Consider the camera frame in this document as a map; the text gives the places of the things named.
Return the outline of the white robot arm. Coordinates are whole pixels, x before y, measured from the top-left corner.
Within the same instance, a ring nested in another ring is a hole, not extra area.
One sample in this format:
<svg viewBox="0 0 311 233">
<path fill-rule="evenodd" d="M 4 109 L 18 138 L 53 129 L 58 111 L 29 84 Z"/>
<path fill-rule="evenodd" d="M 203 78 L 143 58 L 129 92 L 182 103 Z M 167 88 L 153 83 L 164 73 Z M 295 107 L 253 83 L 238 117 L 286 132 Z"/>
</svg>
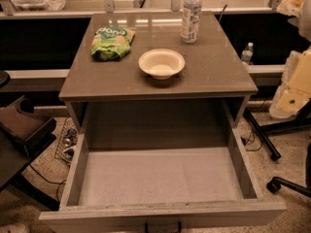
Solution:
<svg viewBox="0 0 311 233">
<path fill-rule="evenodd" d="M 289 23 L 296 26 L 298 34 L 311 42 L 311 0 L 282 0 L 276 11 L 294 16 Z M 303 53 L 292 50 L 269 113 L 276 118 L 295 116 L 311 99 L 311 49 Z"/>
</svg>

